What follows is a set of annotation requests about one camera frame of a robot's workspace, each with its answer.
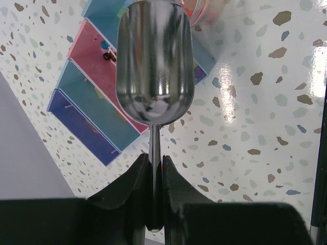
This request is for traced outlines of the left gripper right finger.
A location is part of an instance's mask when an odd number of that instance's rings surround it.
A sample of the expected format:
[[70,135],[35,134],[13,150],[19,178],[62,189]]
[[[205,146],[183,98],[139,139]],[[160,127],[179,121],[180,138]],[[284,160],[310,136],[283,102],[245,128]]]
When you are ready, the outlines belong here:
[[162,163],[166,244],[312,244],[296,209],[279,202],[216,203],[195,189],[170,156]]

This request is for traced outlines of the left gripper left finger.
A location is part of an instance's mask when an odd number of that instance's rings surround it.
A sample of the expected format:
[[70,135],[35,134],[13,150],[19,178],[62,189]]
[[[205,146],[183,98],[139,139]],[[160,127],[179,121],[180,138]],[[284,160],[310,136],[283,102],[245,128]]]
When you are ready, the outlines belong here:
[[1,201],[1,244],[144,244],[148,155],[89,198]]

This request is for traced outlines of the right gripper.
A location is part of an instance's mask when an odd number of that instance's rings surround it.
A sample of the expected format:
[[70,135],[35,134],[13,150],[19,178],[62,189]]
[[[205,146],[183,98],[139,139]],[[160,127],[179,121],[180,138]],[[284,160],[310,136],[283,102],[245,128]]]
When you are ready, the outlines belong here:
[[314,244],[326,244],[326,93],[317,161],[310,236]]

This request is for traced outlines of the four-compartment candy tray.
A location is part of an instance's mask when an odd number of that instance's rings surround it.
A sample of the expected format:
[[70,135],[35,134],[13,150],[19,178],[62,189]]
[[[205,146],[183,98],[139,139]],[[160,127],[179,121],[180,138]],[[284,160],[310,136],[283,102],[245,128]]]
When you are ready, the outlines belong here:
[[48,111],[109,165],[147,127],[121,109],[115,92],[118,25],[130,1],[88,1]]

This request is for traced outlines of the metal candy scoop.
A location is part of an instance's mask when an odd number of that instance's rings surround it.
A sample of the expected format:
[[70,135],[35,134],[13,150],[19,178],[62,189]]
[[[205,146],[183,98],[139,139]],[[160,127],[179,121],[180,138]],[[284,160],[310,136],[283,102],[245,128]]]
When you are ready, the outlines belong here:
[[146,226],[164,225],[160,129],[181,118],[195,90],[191,25],[175,1],[138,1],[118,28],[116,96],[133,120],[150,128]]

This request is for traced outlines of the clear plastic jar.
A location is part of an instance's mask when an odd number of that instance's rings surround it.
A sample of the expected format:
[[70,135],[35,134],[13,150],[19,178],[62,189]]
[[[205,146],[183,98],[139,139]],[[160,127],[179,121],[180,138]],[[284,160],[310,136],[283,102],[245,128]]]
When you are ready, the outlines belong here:
[[186,10],[193,27],[215,22],[223,11],[226,0],[184,0],[180,3]]

